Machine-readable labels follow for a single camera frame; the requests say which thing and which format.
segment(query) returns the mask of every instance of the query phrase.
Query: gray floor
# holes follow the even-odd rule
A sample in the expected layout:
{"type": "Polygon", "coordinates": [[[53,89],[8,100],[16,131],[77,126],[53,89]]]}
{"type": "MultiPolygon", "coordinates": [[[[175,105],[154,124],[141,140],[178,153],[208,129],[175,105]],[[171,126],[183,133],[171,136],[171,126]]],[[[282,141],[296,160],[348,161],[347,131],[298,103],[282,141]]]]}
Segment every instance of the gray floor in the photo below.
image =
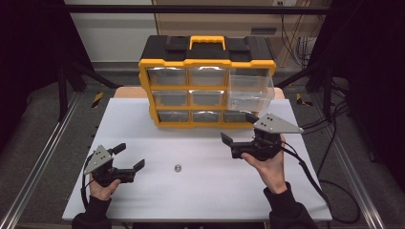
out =
{"type": "MultiPolygon", "coordinates": [[[[274,81],[282,80],[284,76],[288,76],[288,73],[274,76],[274,81]]],[[[126,71],[115,73],[110,79],[123,85],[139,83],[135,76],[129,75],[126,71]]],[[[88,87],[85,93],[78,94],[69,90],[70,97],[79,97],[76,109],[66,129],[63,130],[53,155],[44,167],[39,182],[34,184],[35,189],[29,195],[29,200],[22,206],[23,212],[18,220],[20,223],[69,224],[61,219],[67,204],[66,199],[74,188],[79,170],[89,151],[88,147],[92,144],[92,135],[96,134],[96,127],[102,118],[108,99],[114,96],[115,92],[94,80],[88,78],[86,80],[88,87]],[[104,96],[98,106],[92,108],[95,96],[99,92],[104,92],[104,96]]],[[[299,125],[319,118],[316,106],[306,106],[296,102],[297,94],[300,94],[305,102],[312,103],[319,95],[308,94],[303,85],[305,80],[284,88],[285,96],[291,102],[299,125]]],[[[338,94],[333,94],[334,104],[342,100],[338,94]]],[[[57,85],[52,84],[33,92],[28,103],[27,111],[22,116],[14,137],[0,155],[0,190],[2,190],[0,216],[2,217],[7,214],[17,198],[57,124],[59,111],[57,85]]],[[[350,117],[350,111],[338,116],[337,135],[385,228],[405,228],[405,195],[397,187],[383,164],[370,161],[368,148],[350,117]]],[[[330,142],[330,135],[326,129],[323,129],[304,135],[304,140],[316,171],[330,142]]],[[[335,148],[330,150],[319,178],[332,181],[350,190],[351,184],[337,154],[339,152],[335,148]]],[[[330,198],[332,214],[335,217],[342,220],[351,220],[355,217],[355,206],[346,193],[328,183],[322,183],[322,188],[330,198]]],[[[326,227],[326,223],[321,222],[319,226],[326,227]]],[[[331,227],[369,228],[369,223],[361,214],[360,220],[356,223],[346,224],[334,220],[331,227]]]]}

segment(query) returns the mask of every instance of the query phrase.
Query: person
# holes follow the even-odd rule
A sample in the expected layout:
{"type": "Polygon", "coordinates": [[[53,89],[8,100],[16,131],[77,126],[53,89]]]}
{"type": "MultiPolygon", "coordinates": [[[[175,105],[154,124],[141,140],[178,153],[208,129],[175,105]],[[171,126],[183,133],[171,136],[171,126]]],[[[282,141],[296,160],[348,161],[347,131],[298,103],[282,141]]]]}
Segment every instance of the person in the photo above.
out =
{"type": "MultiPolygon", "coordinates": [[[[306,207],[295,200],[291,192],[291,185],[285,180],[283,151],[266,161],[257,160],[247,153],[243,153],[242,158],[258,171],[266,185],[264,193],[272,209],[269,213],[270,228],[317,228],[306,207]]],[[[115,180],[108,187],[102,187],[96,181],[89,185],[89,205],[85,213],[80,213],[74,218],[72,228],[110,229],[112,223],[107,219],[106,213],[111,202],[111,194],[119,186],[119,180],[115,180]]]]}

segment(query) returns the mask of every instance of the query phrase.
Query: table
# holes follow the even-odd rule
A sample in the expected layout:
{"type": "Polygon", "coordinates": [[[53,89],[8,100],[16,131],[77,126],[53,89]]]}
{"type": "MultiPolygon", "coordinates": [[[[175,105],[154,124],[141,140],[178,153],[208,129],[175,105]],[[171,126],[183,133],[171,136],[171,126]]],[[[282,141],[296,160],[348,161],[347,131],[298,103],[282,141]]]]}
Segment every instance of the table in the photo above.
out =
{"type": "MultiPolygon", "coordinates": [[[[296,124],[289,100],[281,90],[268,111],[296,124]]],[[[137,88],[118,89],[111,98],[89,154],[99,145],[113,148],[126,143],[114,156],[119,169],[132,168],[145,159],[134,183],[121,184],[113,195],[107,217],[119,221],[267,221],[270,206],[258,173],[242,159],[232,159],[220,132],[235,141],[250,141],[252,129],[158,128],[149,116],[149,102],[137,88]]],[[[301,135],[287,134],[286,141],[307,163],[301,135]]],[[[326,203],[306,178],[298,161],[285,156],[286,180],[297,201],[314,220],[331,220],[326,203]]],[[[63,219],[72,220],[84,207],[80,197],[81,174],[69,199],[63,219]]]]}

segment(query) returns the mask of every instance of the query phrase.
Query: yellow and black storage cabinet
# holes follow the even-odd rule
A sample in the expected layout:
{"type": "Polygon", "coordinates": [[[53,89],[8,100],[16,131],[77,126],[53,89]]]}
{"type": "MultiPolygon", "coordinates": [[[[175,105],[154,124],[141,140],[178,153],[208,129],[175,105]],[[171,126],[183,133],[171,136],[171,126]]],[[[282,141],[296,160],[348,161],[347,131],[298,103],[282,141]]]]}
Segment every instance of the yellow and black storage cabinet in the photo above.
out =
{"type": "Polygon", "coordinates": [[[251,127],[274,98],[276,64],[264,37],[167,36],[148,38],[139,80],[159,127],[251,127]]]}

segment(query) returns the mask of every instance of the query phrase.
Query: aluminum rail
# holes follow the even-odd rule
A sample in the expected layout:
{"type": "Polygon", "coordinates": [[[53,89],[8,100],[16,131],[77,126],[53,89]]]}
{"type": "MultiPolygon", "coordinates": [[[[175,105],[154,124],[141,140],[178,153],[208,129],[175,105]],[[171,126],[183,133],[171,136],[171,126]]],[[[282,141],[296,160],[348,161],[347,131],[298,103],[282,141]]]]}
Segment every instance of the aluminum rail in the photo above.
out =
{"type": "MultiPolygon", "coordinates": [[[[318,113],[323,116],[322,109],[321,109],[321,99],[319,95],[310,95],[312,98],[312,101],[314,101],[314,105],[316,107],[316,110],[318,113]]],[[[332,137],[333,133],[333,127],[330,125],[327,127],[328,134],[330,135],[330,138],[332,137]]],[[[345,151],[345,148],[343,147],[342,142],[340,141],[338,135],[334,138],[333,141],[333,146],[336,149],[336,157],[338,158],[340,165],[342,166],[343,172],[345,173],[347,182],[352,188],[353,194],[358,202],[358,205],[360,206],[364,219],[367,221],[369,224],[369,227],[372,229],[385,229],[385,225],[381,219],[381,216],[379,216],[372,199],[369,196],[369,193],[367,192],[366,187],[363,184],[363,181],[361,181],[360,176],[356,172],[354,166],[352,165],[351,160],[348,157],[348,154],[345,151]]]]}
{"type": "Polygon", "coordinates": [[[329,7],[265,7],[265,6],[187,6],[187,5],[56,5],[46,4],[42,10],[67,10],[72,13],[220,13],[220,14],[303,14],[329,15],[346,12],[329,7]]]}
{"type": "Polygon", "coordinates": [[[33,191],[35,190],[36,185],[39,182],[45,168],[48,165],[49,160],[51,159],[53,152],[62,137],[71,117],[75,111],[77,101],[79,100],[81,93],[74,93],[71,102],[70,109],[66,113],[65,117],[56,124],[56,127],[53,129],[51,137],[48,139],[47,144],[42,150],[41,155],[33,166],[29,176],[27,177],[23,187],[18,193],[17,198],[15,198],[13,204],[11,205],[9,211],[3,217],[0,223],[1,229],[13,229],[18,220],[20,219],[25,207],[27,206],[28,201],[30,200],[33,191]]]}

